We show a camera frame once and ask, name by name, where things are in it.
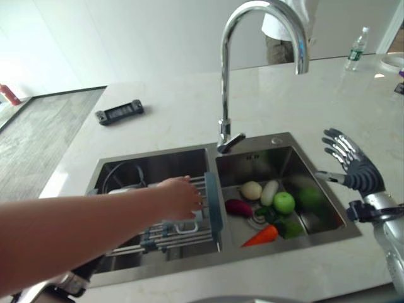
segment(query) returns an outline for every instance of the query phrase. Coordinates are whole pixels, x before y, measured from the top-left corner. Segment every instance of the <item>human arm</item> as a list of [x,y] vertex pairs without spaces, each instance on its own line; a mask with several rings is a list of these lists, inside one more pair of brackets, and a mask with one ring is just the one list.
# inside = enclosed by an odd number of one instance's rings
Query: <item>human arm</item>
[[75,268],[163,219],[192,218],[188,177],[121,194],[0,205],[0,297]]

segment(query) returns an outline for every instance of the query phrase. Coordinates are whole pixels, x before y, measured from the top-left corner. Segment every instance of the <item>white wall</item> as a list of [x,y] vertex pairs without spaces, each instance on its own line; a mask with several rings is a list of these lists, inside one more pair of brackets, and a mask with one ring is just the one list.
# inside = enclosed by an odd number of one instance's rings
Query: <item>white wall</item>
[[[321,0],[312,58],[345,56],[363,25],[375,52],[399,1]],[[0,0],[0,82],[22,97],[219,71],[224,24],[243,2]],[[260,14],[235,31],[232,68],[266,64]]]

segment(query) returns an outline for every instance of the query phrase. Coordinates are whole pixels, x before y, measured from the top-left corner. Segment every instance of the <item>robotic hand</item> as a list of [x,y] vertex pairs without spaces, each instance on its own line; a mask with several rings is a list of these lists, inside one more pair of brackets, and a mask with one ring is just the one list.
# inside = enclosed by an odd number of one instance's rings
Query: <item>robotic hand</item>
[[358,190],[361,201],[350,202],[347,215],[352,221],[371,222],[374,236],[386,255],[387,265],[397,292],[404,295],[404,205],[397,205],[386,194],[383,178],[363,151],[345,134],[330,128],[324,150],[335,157],[346,174],[318,171],[316,177]]

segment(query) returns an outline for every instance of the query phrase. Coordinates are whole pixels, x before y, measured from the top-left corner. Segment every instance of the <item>human hand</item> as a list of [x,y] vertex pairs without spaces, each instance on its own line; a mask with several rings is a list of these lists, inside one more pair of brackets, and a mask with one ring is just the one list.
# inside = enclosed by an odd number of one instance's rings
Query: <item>human hand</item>
[[158,184],[162,191],[160,207],[166,220],[193,219],[192,211],[201,210],[202,197],[194,185],[189,183],[190,177],[170,178]]

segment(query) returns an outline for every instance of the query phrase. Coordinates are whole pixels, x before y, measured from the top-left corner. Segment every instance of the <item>gray floor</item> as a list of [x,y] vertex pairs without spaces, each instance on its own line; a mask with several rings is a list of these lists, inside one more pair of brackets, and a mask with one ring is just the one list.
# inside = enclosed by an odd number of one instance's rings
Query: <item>gray floor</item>
[[35,99],[0,133],[0,203],[39,197],[103,91]]

